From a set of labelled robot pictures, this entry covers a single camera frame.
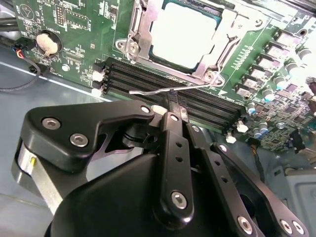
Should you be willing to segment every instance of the electrolytic capacitor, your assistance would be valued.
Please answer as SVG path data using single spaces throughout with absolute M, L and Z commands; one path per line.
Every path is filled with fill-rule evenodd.
M 308 107 L 310 108 L 312 114 L 314 116 L 316 116 L 316 102 L 314 100 L 311 100 L 309 103 L 308 103 Z
M 262 122 L 259 124 L 259 132 L 261 134 L 265 134 L 266 132 L 268 132 L 268 124 L 266 122 Z
M 253 102 L 250 102 L 248 105 L 247 105 L 247 111 L 249 114 L 253 115 L 256 113 L 256 108 L 255 108 L 255 103 Z
M 266 102 L 271 102 L 275 99 L 275 95 L 273 94 L 273 90 L 272 89 L 265 89 L 262 92 L 264 99 Z
M 262 134 L 260 133 L 260 130 L 258 128 L 253 129 L 253 136 L 255 138 L 260 138 L 262 136 Z
M 276 77 L 273 82 L 276 84 L 277 90 L 283 90 L 286 88 L 286 80 L 283 76 Z
M 297 53 L 297 55 L 300 57 L 302 62 L 306 65 L 314 61 L 313 53 L 308 48 L 302 49 L 301 51 Z
M 298 78 L 303 74 L 303 68 L 300 68 L 295 62 L 290 62 L 285 66 L 291 77 Z

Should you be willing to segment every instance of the black mechanical arm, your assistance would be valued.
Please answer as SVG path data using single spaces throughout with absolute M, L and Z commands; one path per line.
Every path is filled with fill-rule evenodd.
M 47 237 L 308 237 L 303 223 L 225 144 L 205 140 L 185 102 L 36 108 L 12 173 L 54 214 Z M 91 160 L 143 154 L 88 182 Z

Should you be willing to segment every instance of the red and black wires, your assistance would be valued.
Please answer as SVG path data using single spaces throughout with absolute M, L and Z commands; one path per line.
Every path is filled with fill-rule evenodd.
M 255 158 L 256 168 L 257 168 L 257 170 L 258 170 L 258 172 L 259 172 L 260 179 L 261 179 L 261 181 L 262 181 L 263 183 L 265 183 L 265 181 L 266 181 L 265 173 L 264 173 L 263 166 L 262 166 L 262 164 L 261 164 L 261 162 L 260 162 L 257 149 L 258 149 L 257 146 L 251 145 L 252 154 L 253 154 L 253 156 L 254 156 L 254 158 Z
M 21 49 L 16 48 L 16 47 L 12 47 L 12 51 L 16 53 L 18 58 L 23 59 L 25 62 L 31 64 L 36 71 L 36 75 L 28 83 L 25 83 L 25 84 L 20 85 L 20 86 L 10 87 L 10 88 L 0 88 L 0 92 L 13 92 L 13 91 L 25 89 L 25 88 L 33 85 L 39 79 L 39 77 L 41 75 L 40 67 L 35 62 L 33 62 L 31 59 L 26 58 Z

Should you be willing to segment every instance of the screw hole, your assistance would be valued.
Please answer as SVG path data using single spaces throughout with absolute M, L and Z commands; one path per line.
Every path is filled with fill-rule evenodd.
M 183 161 L 183 159 L 182 159 L 181 157 L 176 157 L 176 160 L 177 160 L 178 162 L 182 162 L 182 161 Z
M 154 143 L 158 140 L 158 138 L 156 136 L 150 136 L 147 140 L 149 143 Z
M 223 180 L 224 183 L 227 183 L 227 182 L 228 182 L 228 179 L 225 178 L 224 176 L 222 176 L 222 180 Z
M 150 112 L 150 109 L 148 109 L 146 106 L 141 106 L 141 109 L 145 113 L 149 113 Z
M 304 35 L 307 34 L 307 31 L 305 29 L 303 29 L 303 30 L 300 31 L 299 34 L 300 34 L 300 36 L 304 36 Z

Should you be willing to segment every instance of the capacitor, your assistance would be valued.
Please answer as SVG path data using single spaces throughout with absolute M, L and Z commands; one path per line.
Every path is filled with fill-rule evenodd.
M 265 134 L 266 132 L 268 132 L 268 124 L 266 122 L 262 122 L 259 124 L 259 132 L 261 134 Z
M 286 88 L 286 80 L 283 76 L 276 77 L 273 82 L 276 84 L 277 90 L 283 90 Z
M 316 95 L 316 82 L 311 83 L 309 88 L 311 89 L 312 93 Z
M 65 71 L 65 72 L 68 72 L 68 71 L 70 70 L 70 67 L 69 67 L 68 64 L 63 64 L 63 65 L 61 66 L 61 69 L 62 69 L 63 71 Z
M 261 136 L 262 136 L 262 134 L 260 133 L 260 130 L 259 130 L 259 128 L 255 128 L 254 130 L 253 130 L 253 136 L 255 137 L 255 138 L 260 138 Z
M 313 53 L 308 48 L 302 49 L 301 51 L 299 51 L 297 53 L 297 55 L 300 57 L 302 62 L 306 65 L 308 65 L 314 61 Z
M 275 95 L 273 94 L 273 90 L 272 89 L 265 89 L 262 92 L 264 99 L 266 102 L 271 102 L 275 99 Z
M 248 110 L 248 113 L 249 113 L 249 114 L 254 115 L 254 114 L 256 113 L 255 103 L 250 102 L 250 103 L 247 105 L 247 110 Z
M 300 68 L 295 62 L 290 62 L 285 66 L 288 74 L 293 78 L 298 78 L 303 74 L 303 68 Z
M 316 102 L 314 100 L 311 100 L 309 103 L 308 103 L 308 107 L 310 108 L 312 114 L 314 116 L 316 116 Z

